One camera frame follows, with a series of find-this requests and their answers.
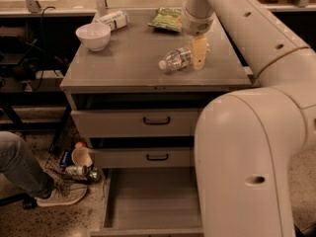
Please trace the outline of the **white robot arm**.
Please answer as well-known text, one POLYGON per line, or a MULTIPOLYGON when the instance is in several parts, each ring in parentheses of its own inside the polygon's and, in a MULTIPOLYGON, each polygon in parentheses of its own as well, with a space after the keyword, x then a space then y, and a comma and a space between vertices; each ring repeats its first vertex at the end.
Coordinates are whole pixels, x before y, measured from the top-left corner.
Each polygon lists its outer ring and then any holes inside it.
POLYGON ((316 143, 315 51, 257 0, 187 0, 183 17, 194 36, 219 19, 259 83, 198 118, 204 237, 295 237, 287 168, 316 143))

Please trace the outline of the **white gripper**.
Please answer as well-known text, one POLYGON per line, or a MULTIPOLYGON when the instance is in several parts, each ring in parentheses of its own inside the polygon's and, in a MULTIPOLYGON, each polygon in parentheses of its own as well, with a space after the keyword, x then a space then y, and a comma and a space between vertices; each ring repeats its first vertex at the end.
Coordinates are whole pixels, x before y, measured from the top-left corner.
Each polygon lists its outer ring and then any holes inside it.
POLYGON ((213 23, 214 15, 206 18, 192 16, 186 8, 182 9, 182 28, 184 32, 194 37, 192 40, 193 65, 195 70, 204 67, 207 52, 207 33, 213 23))

